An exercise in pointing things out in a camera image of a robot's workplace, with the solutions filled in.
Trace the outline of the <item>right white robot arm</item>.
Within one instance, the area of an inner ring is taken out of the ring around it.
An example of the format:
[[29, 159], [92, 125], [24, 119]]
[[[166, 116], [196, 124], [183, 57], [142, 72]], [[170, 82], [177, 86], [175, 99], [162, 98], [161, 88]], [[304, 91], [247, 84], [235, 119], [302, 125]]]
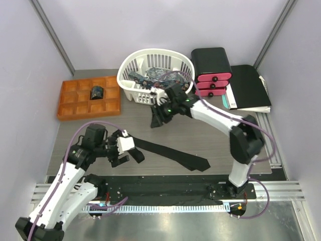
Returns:
[[187, 95], [177, 84], [165, 90], [152, 87], [150, 93], [156, 99], [151, 106], [151, 128], [160, 127], [180, 114], [202, 121], [229, 138], [233, 165], [226, 191], [232, 198], [240, 197], [248, 184], [251, 166], [265, 145], [256, 119], [251, 115], [241, 117], [223, 111], [196, 94]]

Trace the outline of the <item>black tie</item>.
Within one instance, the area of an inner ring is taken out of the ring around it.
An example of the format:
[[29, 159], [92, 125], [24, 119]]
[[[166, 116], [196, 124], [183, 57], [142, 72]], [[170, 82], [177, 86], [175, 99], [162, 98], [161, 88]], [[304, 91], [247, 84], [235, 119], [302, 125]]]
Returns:
[[198, 170], [198, 171], [204, 172], [211, 167], [209, 164], [209, 161], [205, 158], [184, 153], [184, 152], [181, 152], [166, 146], [162, 146], [159, 144], [151, 143], [142, 139], [138, 139], [134, 136], [132, 137], [136, 147], [141, 148], [145, 151], [160, 155], [162, 157], [171, 159], [190, 171]]

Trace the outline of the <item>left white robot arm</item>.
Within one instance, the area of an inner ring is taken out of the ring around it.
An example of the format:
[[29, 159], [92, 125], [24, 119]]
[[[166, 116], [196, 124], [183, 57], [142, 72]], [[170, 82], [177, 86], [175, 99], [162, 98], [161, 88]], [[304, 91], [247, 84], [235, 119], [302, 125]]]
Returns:
[[121, 157], [135, 148], [129, 133], [118, 127], [108, 135], [105, 121], [91, 121], [78, 130], [85, 130], [82, 141], [70, 142], [59, 171], [42, 200], [28, 217], [20, 217], [15, 228], [23, 240], [62, 240], [66, 229], [91, 200], [102, 200], [107, 193], [104, 179], [88, 175], [75, 194], [71, 191], [97, 158], [107, 158], [112, 166], [128, 160]]

